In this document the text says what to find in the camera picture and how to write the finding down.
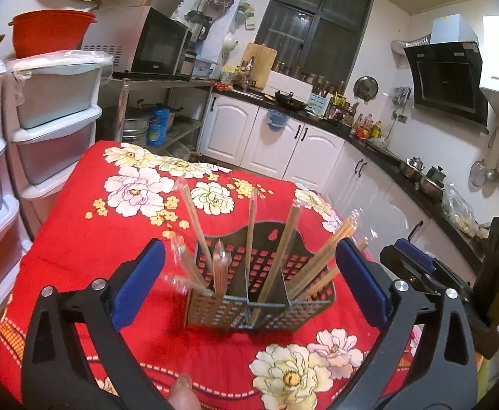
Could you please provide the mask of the operator left hand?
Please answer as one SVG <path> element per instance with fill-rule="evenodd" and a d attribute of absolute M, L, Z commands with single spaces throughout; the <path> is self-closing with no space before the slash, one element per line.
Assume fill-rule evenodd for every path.
<path fill-rule="evenodd" d="M 175 410 L 200 410 L 201 404 L 193 392 L 192 380 L 187 373 L 182 373 L 170 389 L 167 400 Z"/>

